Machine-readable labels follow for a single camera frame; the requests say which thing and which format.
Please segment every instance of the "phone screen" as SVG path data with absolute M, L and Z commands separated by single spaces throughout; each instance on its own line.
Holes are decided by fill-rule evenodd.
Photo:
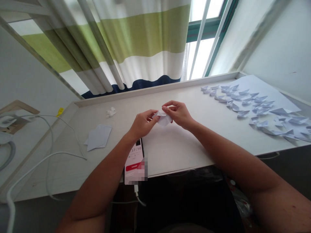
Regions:
M 124 184 L 133 184 L 132 181 L 141 181 L 138 173 L 142 174 L 142 171 L 138 171 L 137 168 L 141 164 L 144 158 L 144 149 L 142 139 L 138 139 L 134 144 L 127 157 L 124 166 Z

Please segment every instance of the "yellow tag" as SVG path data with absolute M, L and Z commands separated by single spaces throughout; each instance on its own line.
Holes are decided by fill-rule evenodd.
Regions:
M 64 109 L 63 109 L 63 108 L 60 108 L 60 109 L 58 110 L 57 117 L 59 117 L 59 116 L 63 113 L 63 111 L 64 111 Z

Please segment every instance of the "navy blue stripe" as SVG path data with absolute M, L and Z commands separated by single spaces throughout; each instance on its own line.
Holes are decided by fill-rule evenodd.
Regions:
M 127 92 L 127 91 L 134 91 L 134 90 L 139 90 L 139 89 L 143 89 L 143 88 L 160 86 L 160 85 L 164 85 L 164 84 L 177 83 L 177 82 L 180 82 L 180 79 L 171 79 L 167 75 L 163 75 L 158 80 L 153 81 L 153 82 L 143 80 L 143 79 L 138 79 L 138 80 L 133 82 L 133 86 L 131 88 L 127 88 L 126 85 L 124 84 L 124 86 L 125 86 L 124 90 L 120 90 L 118 85 L 113 84 L 112 85 L 112 87 L 113 87 L 112 92 L 106 92 L 105 94 L 93 95 L 90 91 L 88 91 L 88 92 L 85 92 L 82 95 L 82 97 L 85 99 L 90 99 L 90 98 L 95 98 L 95 97 L 99 97 L 99 96 L 122 93 L 122 92 Z

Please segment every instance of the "window bar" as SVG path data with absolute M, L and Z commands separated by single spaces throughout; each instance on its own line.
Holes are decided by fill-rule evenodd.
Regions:
M 222 30 L 223 25 L 224 25 L 224 23 L 225 23 L 225 20 L 226 20 L 226 18 L 227 18 L 227 14 L 228 14 L 228 12 L 229 12 L 231 3 L 232 3 L 232 0 L 228 0 L 228 1 L 227 1 L 227 5 L 226 5 L 226 8 L 225 8 L 225 10 L 224 10 L 224 14 L 223 14 L 223 16 L 221 17 L 220 24 L 219 24 L 219 27 L 218 27 L 218 29 L 217 29 L 217 32 L 216 32 L 216 35 L 215 35 L 215 39 L 214 39 L 214 42 L 213 42 L 213 45 L 212 45 L 212 48 L 211 48 L 210 55 L 208 56 L 207 63 L 206 63 L 206 66 L 205 66 L 205 69 L 204 69 L 202 78 L 205 77 L 207 68 L 208 68 L 208 66 L 210 65 L 212 56 L 213 56 L 214 51 L 215 51 L 215 47 L 216 47 L 217 42 L 218 42 L 218 39 L 219 39 L 219 35 L 220 35 L 220 33 L 221 33 L 221 30 Z
M 195 52 L 194 52 L 194 57 L 193 57 L 193 61 L 192 61 L 192 66 L 191 66 L 189 80 L 191 80 L 193 69 L 194 69 L 194 65 L 195 65 L 195 60 L 197 59 L 198 50 L 199 50 L 199 46 L 200 46 L 200 42 L 201 42 L 201 38 L 202 38 L 204 26 L 205 26 L 206 16 L 207 16 L 208 8 L 210 7 L 210 2 L 211 2 L 211 0 L 206 0 L 206 3 L 205 3 L 203 17 L 202 17 L 202 21 L 201 21 L 201 25 L 200 25 L 199 34 L 198 34 L 198 40 L 197 40 L 197 44 L 195 46 Z

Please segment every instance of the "hand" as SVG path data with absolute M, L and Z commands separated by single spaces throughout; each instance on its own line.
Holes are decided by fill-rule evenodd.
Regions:
M 166 104 L 163 104 L 162 110 L 168 114 L 176 124 L 180 125 L 184 129 L 189 129 L 189 126 L 195 122 L 191 117 L 186 105 L 182 102 L 171 100 Z
M 158 110 L 150 109 L 137 114 L 128 134 L 131 137 L 136 138 L 136 140 L 146 136 L 160 118 L 159 116 L 156 116 L 153 119 L 151 118 L 157 111 Z

